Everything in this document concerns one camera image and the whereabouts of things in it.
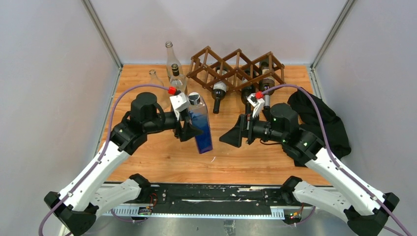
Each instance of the wooden table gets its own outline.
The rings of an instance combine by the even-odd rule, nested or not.
[[[125,65],[115,98],[129,87],[148,83],[151,69],[156,70],[166,86],[169,85],[165,65]],[[188,66],[184,65],[183,70],[188,71]],[[286,66],[285,81],[312,92],[305,66]],[[130,109],[130,102],[142,91],[145,89],[131,91],[120,101],[113,125],[120,122]],[[314,185],[329,185],[314,171],[295,167],[280,145],[265,146],[256,140],[251,145],[243,142],[242,147],[236,148],[219,142],[219,137],[235,125],[239,114],[244,113],[240,96],[236,93],[228,95],[221,102],[220,113],[215,115],[212,113],[214,100],[210,92],[190,79],[188,92],[192,91],[200,93],[208,104],[213,150],[199,154],[193,139],[181,143],[170,131],[148,135],[148,141],[121,164],[108,181],[125,181],[130,175],[140,173],[150,182],[282,184],[289,176],[297,176]],[[293,88],[275,91],[271,96],[271,105],[287,102],[293,92]]]

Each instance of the robotic arm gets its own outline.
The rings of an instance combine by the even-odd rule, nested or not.
[[[347,222],[348,226],[359,236],[376,236],[388,220],[388,213],[376,202],[382,200],[390,211],[397,206],[399,199],[393,193],[382,193],[375,189],[339,160],[333,163],[325,144],[313,133],[303,130],[298,124],[298,114],[288,104],[275,104],[270,108],[269,121],[259,120],[259,111],[263,105],[261,97],[252,94],[249,102],[255,107],[252,114],[240,115],[236,125],[220,137],[220,141],[240,147],[243,138],[251,144],[256,138],[264,142],[269,140],[280,142],[284,152],[306,167],[313,169],[329,181],[340,193],[335,194],[321,190],[302,181],[298,177],[290,177],[283,184],[286,198],[317,206]],[[345,170],[376,197],[360,188],[341,170]]]
[[[181,142],[187,141],[203,132],[190,122],[188,115],[188,98],[184,93],[171,96],[172,112],[164,112],[156,101],[156,96],[149,92],[139,94],[131,103],[122,121],[111,131],[107,150],[101,160],[104,145],[84,170],[59,193],[49,192],[44,201],[53,208],[67,194],[69,197],[54,211],[55,216],[78,236],[85,233],[103,213],[118,205],[137,200],[139,203],[149,195],[150,183],[135,174],[128,180],[99,193],[96,191],[114,169],[131,156],[136,149],[147,141],[148,134],[173,130],[174,136]],[[74,185],[91,171],[76,191],[70,192]]]

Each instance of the glass bottle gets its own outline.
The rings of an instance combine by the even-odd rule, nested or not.
[[[245,73],[249,76],[251,76],[250,74],[250,69],[245,70]],[[247,79],[245,79],[245,77],[242,78],[242,84],[246,83]],[[256,92],[256,88],[254,85],[248,85],[246,87],[242,88],[241,94],[240,94],[240,98],[242,100],[242,103],[245,105],[245,114],[250,114],[252,112],[252,105],[249,103],[249,101],[247,100],[247,97]]]
[[[220,74],[220,66],[216,68],[217,73]],[[223,69],[221,75],[227,73],[227,69]],[[213,113],[219,114],[220,111],[220,101],[226,96],[227,86],[223,81],[219,81],[213,85],[213,90],[211,91],[211,97],[214,99]]]
[[[259,69],[261,70],[262,75],[267,73],[269,71],[269,63],[267,61],[260,62]],[[262,79],[261,81],[259,81],[259,91],[263,92],[273,86],[275,86],[275,79],[272,76],[268,76]],[[269,113],[269,110],[270,110],[270,104],[271,104],[270,96],[273,93],[274,93],[274,90],[268,92],[267,94],[264,94],[264,100],[265,100],[264,115],[266,115],[265,117],[269,117],[269,115],[267,114]]]
[[[213,150],[209,123],[209,111],[204,99],[196,92],[188,95],[191,105],[188,107],[191,124],[203,133],[195,137],[199,154]]]
[[[150,75],[150,81],[149,81],[150,84],[164,86],[164,83],[162,82],[162,80],[160,80],[158,76],[156,75],[155,70],[150,70],[149,75]],[[171,106],[169,94],[167,93],[166,90],[155,88],[155,87],[147,87],[147,90],[148,92],[151,92],[156,95],[157,102],[162,107],[162,109],[165,110],[166,108]]]
[[[171,68],[172,68],[172,76],[170,77],[171,86],[187,94],[187,81],[185,79],[185,76],[179,73],[179,68],[177,64],[172,64]]]
[[[173,64],[177,64],[178,69],[179,69],[179,74],[183,75],[184,73],[182,71],[181,63],[179,62],[177,57],[175,57],[174,48],[172,47],[172,42],[171,41],[166,42],[165,47],[167,48],[167,54],[168,54],[168,59],[167,59],[167,75],[168,75],[168,78],[170,78],[172,76],[172,65]]]

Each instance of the black cloth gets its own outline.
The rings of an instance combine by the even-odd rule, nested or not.
[[[336,113],[321,99],[312,94],[311,96],[316,102],[320,115],[322,116],[330,150],[338,159],[341,159],[343,156],[346,156],[352,151],[349,146],[349,139],[346,134],[345,126],[343,125],[340,117],[338,117]],[[304,124],[301,124],[300,127],[314,133],[317,137],[323,140],[319,119],[317,118],[316,111],[314,110],[314,107],[308,97],[298,90],[290,96],[288,104],[299,114],[301,120],[304,122]],[[304,166],[296,163],[296,161],[294,161],[294,163],[296,166]]]

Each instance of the white backdrop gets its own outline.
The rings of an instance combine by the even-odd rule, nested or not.
[[[346,0],[92,0],[123,63],[166,62],[170,40],[189,63],[207,45],[221,57],[311,63]]]
[[[344,162],[400,198],[394,214],[415,234],[417,2],[400,2],[357,1],[317,72],[346,126],[352,153]],[[388,226],[399,230],[392,220]]]
[[[80,0],[2,0],[0,22],[0,235],[33,236],[93,157],[118,69]]]

